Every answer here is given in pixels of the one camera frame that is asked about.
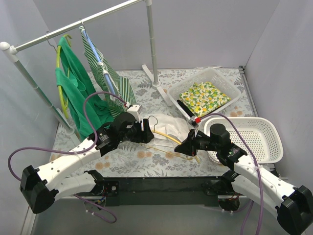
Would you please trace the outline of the lime green plastic hanger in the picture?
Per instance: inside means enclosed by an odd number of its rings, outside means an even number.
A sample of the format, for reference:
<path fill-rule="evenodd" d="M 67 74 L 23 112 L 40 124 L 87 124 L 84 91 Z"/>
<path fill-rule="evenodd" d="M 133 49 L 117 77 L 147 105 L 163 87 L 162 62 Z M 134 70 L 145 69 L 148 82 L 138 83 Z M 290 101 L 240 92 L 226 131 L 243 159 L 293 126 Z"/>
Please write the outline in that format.
<path fill-rule="evenodd" d="M 59 93 L 59 99 L 60 99 L 60 104 L 62 108 L 62 112 L 65 115 L 65 118 L 68 119 L 68 97 L 63 95 L 63 87 L 61 84 L 61 80 L 64 79 L 64 72 L 61 71 L 60 69 L 60 53 L 61 53 L 61 46 L 53 46 L 49 41 L 48 44 L 54 48 L 56 52 L 56 81 L 57 81 L 57 88 L 58 88 L 58 93 Z"/>

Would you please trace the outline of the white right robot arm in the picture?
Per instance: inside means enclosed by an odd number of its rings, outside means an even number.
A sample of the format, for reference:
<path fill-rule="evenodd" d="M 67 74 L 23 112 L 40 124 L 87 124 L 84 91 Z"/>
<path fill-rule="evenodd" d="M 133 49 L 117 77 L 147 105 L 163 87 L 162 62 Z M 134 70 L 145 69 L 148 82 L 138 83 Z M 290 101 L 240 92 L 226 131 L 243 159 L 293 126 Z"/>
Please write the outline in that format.
<path fill-rule="evenodd" d="M 224 125 L 213 124 L 209 136 L 192 129 L 175 148 L 175 152 L 188 156 L 196 156 L 198 150 L 215 151 L 219 162 L 233 174 L 221 182 L 224 193 L 239 192 L 259 202 L 261 210 L 274 209 L 278 223 L 290 235 L 300 235 L 312 224 L 312 192 L 281 180 L 257 164 L 251 153 L 231 141 Z"/>

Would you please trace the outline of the green white striped tank top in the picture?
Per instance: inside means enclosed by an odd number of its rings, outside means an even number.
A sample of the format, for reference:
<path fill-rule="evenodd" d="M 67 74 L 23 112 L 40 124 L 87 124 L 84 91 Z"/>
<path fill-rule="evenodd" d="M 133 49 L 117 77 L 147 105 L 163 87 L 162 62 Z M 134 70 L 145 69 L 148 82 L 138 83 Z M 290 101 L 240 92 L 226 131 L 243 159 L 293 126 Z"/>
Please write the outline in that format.
<path fill-rule="evenodd" d="M 105 92 L 112 92 L 131 105 L 136 104 L 130 82 L 127 78 L 120 76 L 104 58 L 102 52 L 91 41 L 83 26 L 79 27 L 86 56 L 95 81 Z"/>

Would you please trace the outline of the white oval perforated basket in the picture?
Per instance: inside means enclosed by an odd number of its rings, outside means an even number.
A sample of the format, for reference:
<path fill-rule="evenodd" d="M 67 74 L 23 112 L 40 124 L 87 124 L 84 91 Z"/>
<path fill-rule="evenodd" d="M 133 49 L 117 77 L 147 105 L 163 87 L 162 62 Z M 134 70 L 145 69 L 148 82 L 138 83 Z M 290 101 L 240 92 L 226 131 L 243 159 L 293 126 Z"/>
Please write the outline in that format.
<path fill-rule="evenodd" d="M 239 131 L 259 164 L 274 164 L 283 158 L 283 147 L 275 126 L 261 117 L 230 117 L 232 126 L 223 117 L 213 117 L 204 125 L 204 133 L 209 136 L 211 125 L 220 123 L 226 127 L 230 139 L 244 151 L 249 152 L 235 129 Z"/>

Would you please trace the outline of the white metal clothes rack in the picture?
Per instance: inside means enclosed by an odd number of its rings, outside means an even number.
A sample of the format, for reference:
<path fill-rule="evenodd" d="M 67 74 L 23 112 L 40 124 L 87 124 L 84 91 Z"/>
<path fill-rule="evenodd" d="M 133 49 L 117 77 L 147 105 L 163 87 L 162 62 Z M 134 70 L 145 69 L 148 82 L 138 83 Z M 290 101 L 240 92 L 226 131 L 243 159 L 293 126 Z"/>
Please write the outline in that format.
<path fill-rule="evenodd" d="M 34 91 L 38 94 L 38 96 L 42 99 L 42 101 L 47 105 L 47 107 L 51 109 L 51 111 L 53 112 L 53 114 L 55 115 L 57 120 L 65 128 L 66 134 L 68 136 L 70 136 L 70 137 L 76 136 L 74 128 L 69 125 L 69 123 L 66 121 L 66 119 L 62 116 L 62 113 L 59 112 L 59 110 L 54 107 L 54 105 L 47 98 L 47 96 L 44 94 L 44 92 L 41 90 L 41 88 L 38 86 L 38 84 L 35 82 L 35 80 L 31 77 L 29 72 L 26 70 L 26 68 L 19 61 L 19 59 L 17 57 L 17 53 L 20 51 L 23 51 L 27 48 L 33 47 L 39 43 L 45 42 L 49 39 L 55 38 L 56 36 L 64 34 L 64 33 L 71 31 L 75 28 L 78 28 L 79 26 L 81 26 L 83 24 L 87 24 L 87 23 L 92 22 L 94 20 L 97 20 L 101 17 L 109 15 L 113 12 L 117 12 L 121 9 L 127 8 L 131 5 L 138 3 L 138 2 L 140 2 L 140 0 L 128 0 L 126 2 L 120 3 L 116 6 L 108 8 L 106 10 L 103 10 L 101 12 L 98 12 L 96 14 L 93 14 L 91 16 L 83 18 L 81 20 L 78 20 L 74 23 L 66 25 L 62 28 L 59 28 L 59 29 L 54 30 L 54 31 L 49 32 L 49 33 L 46 33 L 45 35 L 43 35 L 39 38 L 36 38 L 34 40 L 31 40 L 29 42 L 26 42 L 26 43 L 21 44 L 21 45 L 16 46 L 16 47 L 10 45 L 7 42 L 1 42 L 0 43 L 0 50 L 4 53 L 4 55 L 8 58 L 8 60 L 15 65 L 15 67 L 19 70 L 19 72 L 23 75 L 23 77 L 32 86 Z M 154 36 L 154 29 L 153 29 L 152 1 L 146 0 L 145 4 L 146 4 L 146 8 L 147 8 L 147 18 L 148 18 L 148 28 L 149 28 L 153 72 L 150 72 L 146 65 L 142 65 L 142 70 L 145 72 L 145 74 L 148 76 L 148 78 L 152 81 L 152 86 L 159 92 L 159 94 L 161 95 L 161 97 L 163 98 L 163 100 L 165 101 L 167 106 L 171 106 L 171 105 L 173 105 L 173 103 L 170 100 L 169 96 L 166 94 L 166 92 L 161 87 L 161 82 L 160 82 L 160 80 L 158 78 L 158 74 L 157 74 L 157 56 L 156 56 L 155 36 Z"/>

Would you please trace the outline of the floral fern patterned tablecloth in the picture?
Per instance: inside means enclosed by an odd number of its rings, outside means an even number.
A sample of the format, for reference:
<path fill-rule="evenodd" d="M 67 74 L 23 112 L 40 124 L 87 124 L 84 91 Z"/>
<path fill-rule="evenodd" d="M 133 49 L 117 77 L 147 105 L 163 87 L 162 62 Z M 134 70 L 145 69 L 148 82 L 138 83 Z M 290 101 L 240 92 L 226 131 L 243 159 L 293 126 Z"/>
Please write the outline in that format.
<path fill-rule="evenodd" d="M 232 82 L 242 93 L 240 98 L 222 110 L 227 117 L 254 117 L 247 98 L 246 89 L 237 69 L 219 69 L 219 72 Z M 174 118 L 182 117 L 175 106 L 167 106 L 159 93 L 152 87 L 150 79 L 140 70 L 123 70 L 119 75 L 128 78 L 136 100 L 143 106 L 142 114 L 149 121 L 158 121 L 158 114 Z M 236 130 L 243 144 L 248 147 L 243 137 Z M 184 155 L 174 152 L 175 143 L 170 141 L 168 147 L 154 143 L 137 144 L 124 142 L 116 150 L 90 162 L 73 173 L 74 176 L 84 171 L 97 170 L 104 177 L 179 177 L 179 176 L 221 176 L 227 168 L 217 162 L 215 153 L 199 151 L 197 159 L 187 160 Z"/>

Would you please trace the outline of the white rectangular plastic basket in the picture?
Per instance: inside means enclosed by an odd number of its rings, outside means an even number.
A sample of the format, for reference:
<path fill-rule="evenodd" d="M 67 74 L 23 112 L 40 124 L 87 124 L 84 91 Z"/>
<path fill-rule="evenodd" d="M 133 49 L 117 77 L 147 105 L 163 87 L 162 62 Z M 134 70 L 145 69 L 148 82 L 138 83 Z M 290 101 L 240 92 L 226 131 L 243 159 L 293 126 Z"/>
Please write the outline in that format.
<path fill-rule="evenodd" d="M 232 82 L 230 82 L 224 75 L 222 75 L 218 70 L 214 68 L 203 69 L 200 72 L 182 81 L 176 82 L 174 85 L 172 85 L 171 88 L 167 90 L 168 97 L 170 98 L 172 103 L 177 107 L 177 109 L 183 114 L 186 120 L 189 120 L 190 116 L 181 108 L 181 106 L 177 103 L 177 100 L 179 99 L 179 94 L 186 91 L 195 82 L 197 83 L 211 82 L 221 92 L 230 97 L 229 102 L 213 111 L 213 113 L 218 113 L 221 110 L 228 107 L 230 104 L 233 104 L 240 98 L 242 94 L 240 90 Z"/>

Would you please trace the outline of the lemon print folded cloth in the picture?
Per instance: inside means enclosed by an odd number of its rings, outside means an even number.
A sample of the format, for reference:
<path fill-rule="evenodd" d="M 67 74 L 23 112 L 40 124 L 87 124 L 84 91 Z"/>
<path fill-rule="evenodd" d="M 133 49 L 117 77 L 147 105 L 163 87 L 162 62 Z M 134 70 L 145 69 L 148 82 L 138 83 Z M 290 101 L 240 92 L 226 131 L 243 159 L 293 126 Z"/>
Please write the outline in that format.
<path fill-rule="evenodd" d="M 179 94 L 180 101 L 196 116 L 203 117 L 231 100 L 211 82 L 193 83 Z"/>

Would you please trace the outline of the light blue plastic hanger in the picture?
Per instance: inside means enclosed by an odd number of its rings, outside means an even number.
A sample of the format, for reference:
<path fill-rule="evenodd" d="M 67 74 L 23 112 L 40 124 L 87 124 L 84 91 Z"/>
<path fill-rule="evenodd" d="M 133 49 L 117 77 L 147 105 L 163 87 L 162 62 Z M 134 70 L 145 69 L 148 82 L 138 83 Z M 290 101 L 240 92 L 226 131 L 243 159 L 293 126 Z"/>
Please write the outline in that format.
<path fill-rule="evenodd" d="M 106 67 L 103 64 L 103 62 L 101 61 L 96 48 L 94 47 L 91 39 L 89 38 L 88 33 L 86 31 L 86 28 L 85 28 L 85 25 L 84 25 L 84 22 L 82 21 L 82 19 L 80 19 L 80 22 L 81 22 L 81 25 L 84 27 L 84 30 L 83 30 L 84 37 L 86 38 L 86 40 L 87 40 L 87 42 L 88 42 L 88 44 L 89 44 L 89 46 L 90 46 L 90 48 L 91 48 L 95 58 L 97 60 L 97 64 L 102 68 L 102 74 L 103 74 L 103 77 L 104 77 L 104 79 L 106 81 L 106 85 L 108 87 L 109 92 L 114 94 L 114 95 L 116 95 L 116 96 L 119 96 L 118 89 L 117 89 L 115 83 L 112 81 L 110 74 L 106 70 Z"/>

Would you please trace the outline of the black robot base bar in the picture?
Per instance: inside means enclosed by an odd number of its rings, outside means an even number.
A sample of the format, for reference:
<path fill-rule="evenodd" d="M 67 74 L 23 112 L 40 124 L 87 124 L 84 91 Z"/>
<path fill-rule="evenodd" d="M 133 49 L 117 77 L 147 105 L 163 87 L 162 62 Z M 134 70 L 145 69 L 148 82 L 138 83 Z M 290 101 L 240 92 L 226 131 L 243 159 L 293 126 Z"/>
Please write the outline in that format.
<path fill-rule="evenodd" d="M 129 177 L 100 180 L 107 206 L 204 205 L 219 199 L 238 205 L 239 193 L 223 176 Z"/>

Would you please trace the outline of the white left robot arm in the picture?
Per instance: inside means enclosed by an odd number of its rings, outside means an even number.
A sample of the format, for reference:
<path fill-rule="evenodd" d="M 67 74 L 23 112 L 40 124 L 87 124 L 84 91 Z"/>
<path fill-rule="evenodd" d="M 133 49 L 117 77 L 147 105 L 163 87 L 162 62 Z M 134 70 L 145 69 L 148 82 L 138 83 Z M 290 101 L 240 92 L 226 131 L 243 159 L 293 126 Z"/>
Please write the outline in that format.
<path fill-rule="evenodd" d="M 44 212 L 55 201 L 72 194 L 88 192 L 98 196 L 105 189 L 100 173 L 91 170 L 78 177 L 70 177 L 70 174 L 115 150 L 123 141 L 149 143 L 153 138 L 147 118 L 138 121 L 132 114 L 123 112 L 65 155 L 38 168 L 26 167 L 20 191 L 34 214 Z"/>

